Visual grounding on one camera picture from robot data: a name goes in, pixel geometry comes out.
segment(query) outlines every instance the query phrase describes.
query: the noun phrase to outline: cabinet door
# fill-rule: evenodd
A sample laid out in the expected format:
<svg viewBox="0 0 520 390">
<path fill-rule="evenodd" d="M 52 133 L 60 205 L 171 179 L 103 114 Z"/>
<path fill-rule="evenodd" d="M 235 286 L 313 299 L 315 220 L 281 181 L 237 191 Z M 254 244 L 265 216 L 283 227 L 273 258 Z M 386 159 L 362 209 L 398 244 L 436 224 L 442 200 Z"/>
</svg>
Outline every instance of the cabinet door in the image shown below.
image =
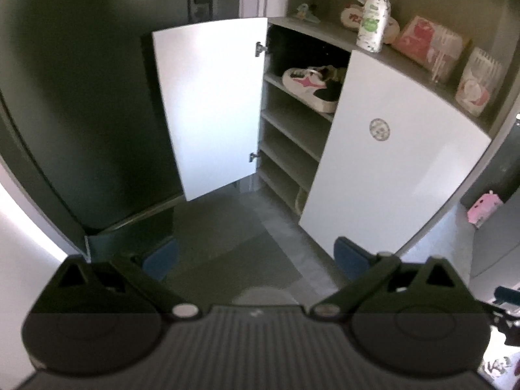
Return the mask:
<svg viewBox="0 0 520 390">
<path fill-rule="evenodd" d="M 457 190 L 489 141 L 425 87 L 354 51 L 300 225 L 331 256 L 339 236 L 394 253 Z"/>
<path fill-rule="evenodd" d="M 255 173 L 267 19 L 153 33 L 155 59 L 186 199 Z"/>
</svg>

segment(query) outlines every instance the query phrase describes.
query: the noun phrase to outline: shoe cabinet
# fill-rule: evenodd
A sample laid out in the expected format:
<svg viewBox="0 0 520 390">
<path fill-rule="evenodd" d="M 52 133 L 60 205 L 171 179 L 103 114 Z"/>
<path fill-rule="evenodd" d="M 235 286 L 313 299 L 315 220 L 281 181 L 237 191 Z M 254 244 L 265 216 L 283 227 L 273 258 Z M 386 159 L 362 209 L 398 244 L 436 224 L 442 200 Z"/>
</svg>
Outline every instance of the shoe cabinet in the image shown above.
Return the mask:
<svg viewBox="0 0 520 390">
<path fill-rule="evenodd" d="M 459 108 L 427 71 L 391 48 L 366 53 L 335 25 L 223 20 L 153 41 L 186 199 L 258 174 L 331 256 L 338 236 L 398 251 L 491 142 L 492 124 Z M 327 64 L 348 68 L 333 115 L 281 81 L 285 67 Z"/>
</svg>

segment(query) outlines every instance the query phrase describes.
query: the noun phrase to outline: circular logo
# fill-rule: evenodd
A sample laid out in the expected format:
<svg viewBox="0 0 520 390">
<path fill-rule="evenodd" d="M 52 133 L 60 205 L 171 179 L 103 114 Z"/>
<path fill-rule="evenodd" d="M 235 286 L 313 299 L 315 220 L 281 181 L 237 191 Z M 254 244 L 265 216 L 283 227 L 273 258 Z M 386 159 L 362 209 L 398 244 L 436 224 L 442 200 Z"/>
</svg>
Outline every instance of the circular logo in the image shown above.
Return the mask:
<svg viewBox="0 0 520 390">
<path fill-rule="evenodd" d="M 370 134 L 376 141 L 386 141 L 390 137 L 390 126 L 381 118 L 370 122 Z"/>
</svg>

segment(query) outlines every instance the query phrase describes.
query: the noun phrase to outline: cabinet top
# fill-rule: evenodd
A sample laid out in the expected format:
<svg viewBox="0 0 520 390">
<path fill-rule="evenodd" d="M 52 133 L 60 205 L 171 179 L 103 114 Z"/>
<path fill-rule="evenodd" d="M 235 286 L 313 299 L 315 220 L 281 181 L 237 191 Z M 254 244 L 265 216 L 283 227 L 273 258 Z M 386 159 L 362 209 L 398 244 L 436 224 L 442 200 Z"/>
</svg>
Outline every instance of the cabinet top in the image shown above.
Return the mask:
<svg viewBox="0 0 520 390">
<path fill-rule="evenodd" d="M 296 18 L 269 18 L 271 25 L 278 25 L 296 32 L 303 33 L 313 38 L 317 38 L 328 44 L 337 46 L 345 51 L 352 52 L 354 50 L 363 52 L 370 57 L 380 61 L 381 63 L 401 72 L 414 82 L 427 88 L 439 98 L 448 102 L 454 110 L 457 110 L 479 129 L 489 136 L 491 124 L 480 118 L 472 116 L 466 110 L 461 108 L 455 100 L 455 90 L 435 85 L 430 81 L 430 73 L 419 64 L 402 55 L 389 45 L 384 45 L 380 53 L 374 54 L 359 48 L 356 45 L 357 33 L 349 31 L 344 27 L 334 25 L 328 22 L 311 23 Z"/>
</svg>

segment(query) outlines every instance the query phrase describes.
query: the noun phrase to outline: ribbed black surface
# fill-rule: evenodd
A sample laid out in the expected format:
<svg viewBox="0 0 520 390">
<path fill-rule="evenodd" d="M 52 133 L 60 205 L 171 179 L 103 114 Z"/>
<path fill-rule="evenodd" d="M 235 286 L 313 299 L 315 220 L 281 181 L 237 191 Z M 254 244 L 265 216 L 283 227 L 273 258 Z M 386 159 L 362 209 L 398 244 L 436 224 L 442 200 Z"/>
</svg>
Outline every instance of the ribbed black surface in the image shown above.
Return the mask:
<svg viewBox="0 0 520 390">
<path fill-rule="evenodd" d="M 310 320 L 299 308 L 215 307 L 176 324 L 143 362 L 89 379 L 39 372 L 24 390 L 316 390 L 491 389 L 476 373 L 417 380 L 362 358 L 340 327 Z"/>
</svg>

